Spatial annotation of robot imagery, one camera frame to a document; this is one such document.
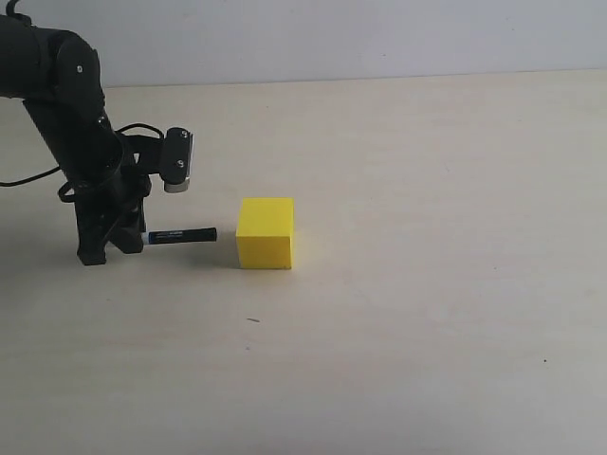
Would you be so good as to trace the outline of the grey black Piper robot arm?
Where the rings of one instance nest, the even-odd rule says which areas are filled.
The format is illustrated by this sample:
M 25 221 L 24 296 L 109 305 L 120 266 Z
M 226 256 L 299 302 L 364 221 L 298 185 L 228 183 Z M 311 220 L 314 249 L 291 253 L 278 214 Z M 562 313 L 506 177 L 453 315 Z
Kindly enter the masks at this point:
M 140 253 L 151 181 L 105 112 L 97 50 L 75 32 L 36 27 L 8 6 L 1 95 L 22 101 L 64 174 L 58 196 L 74 207 L 81 262 L 105 264 L 107 245 Z

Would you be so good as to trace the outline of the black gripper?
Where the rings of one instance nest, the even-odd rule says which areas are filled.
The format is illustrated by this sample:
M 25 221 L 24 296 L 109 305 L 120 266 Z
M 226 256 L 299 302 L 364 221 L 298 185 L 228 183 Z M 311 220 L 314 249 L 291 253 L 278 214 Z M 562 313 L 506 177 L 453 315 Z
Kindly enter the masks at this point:
M 82 264 L 106 264 L 110 243 L 122 253 L 143 250 L 144 199 L 159 171 L 163 135 L 119 135 L 120 153 L 94 182 L 67 179 L 59 199 L 75 206 Z

